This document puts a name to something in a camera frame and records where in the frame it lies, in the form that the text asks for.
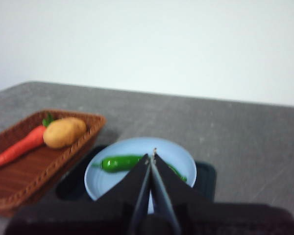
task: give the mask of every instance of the plate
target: plate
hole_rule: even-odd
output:
[[[121,181],[128,171],[107,173],[99,167],[93,167],[92,164],[98,164],[101,160],[113,155],[144,155],[152,154],[153,149],[157,148],[158,155],[167,163],[173,165],[183,176],[187,177],[186,183],[194,186],[196,180],[196,165],[190,155],[180,145],[160,138],[139,137],[123,140],[114,143],[99,153],[89,162],[85,171],[85,188],[93,200],[97,200],[114,185]],[[149,198],[148,213],[153,212],[151,197]]]

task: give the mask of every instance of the brown woven basket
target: brown woven basket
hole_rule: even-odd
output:
[[[51,113],[54,119],[76,117],[85,121],[87,132],[62,149],[46,145],[31,150],[0,168],[0,214],[12,216],[21,206],[37,202],[50,187],[89,149],[103,127],[104,116],[64,110],[42,110],[0,133],[0,153],[24,138]]]

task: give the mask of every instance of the green pepper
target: green pepper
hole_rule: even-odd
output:
[[[139,155],[109,156],[103,159],[100,164],[92,164],[92,166],[100,167],[109,173],[114,173],[132,169],[140,159],[142,159],[142,156]],[[168,164],[168,167],[173,170],[181,180],[184,182],[187,181],[187,178],[182,176],[172,165]]]
[[[180,172],[178,172],[177,169],[175,169],[173,165],[171,165],[171,164],[169,164],[169,163],[167,163],[167,165],[168,165],[168,167],[169,167],[171,170],[173,170],[173,172],[174,172],[178,177],[180,177],[181,180],[183,180],[184,182],[187,181],[186,176],[181,175]]]

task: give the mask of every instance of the carrot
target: carrot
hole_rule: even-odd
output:
[[[43,134],[46,127],[40,125],[33,129],[25,138],[15,143],[0,154],[0,166],[13,161],[27,151],[44,143]]]

